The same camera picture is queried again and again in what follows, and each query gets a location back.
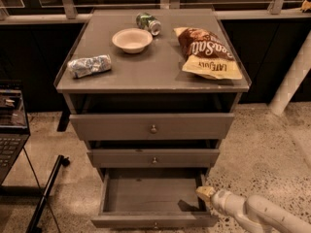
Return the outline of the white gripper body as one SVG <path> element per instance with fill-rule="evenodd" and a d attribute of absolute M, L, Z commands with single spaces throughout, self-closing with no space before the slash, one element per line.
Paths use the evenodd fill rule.
<path fill-rule="evenodd" d="M 211 198 L 213 207 L 225 216 L 243 217 L 246 199 L 227 190 L 217 191 Z"/>

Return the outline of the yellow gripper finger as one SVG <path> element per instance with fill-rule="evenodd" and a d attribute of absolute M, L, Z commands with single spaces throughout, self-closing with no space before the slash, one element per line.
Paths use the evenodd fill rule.
<path fill-rule="evenodd" d="M 196 189 L 196 195 L 205 202 L 210 202 L 216 190 L 212 186 L 200 186 Z"/>

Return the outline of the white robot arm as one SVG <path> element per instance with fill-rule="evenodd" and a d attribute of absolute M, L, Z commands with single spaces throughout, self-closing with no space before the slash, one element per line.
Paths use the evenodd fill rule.
<path fill-rule="evenodd" d="M 228 190 L 216 191 L 212 186 L 200 186 L 197 196 L 224 216 L 233 217 L 249 233 L 311 233 L 311 224 L 294 216 L 262 196 L 245 198 Z"/>

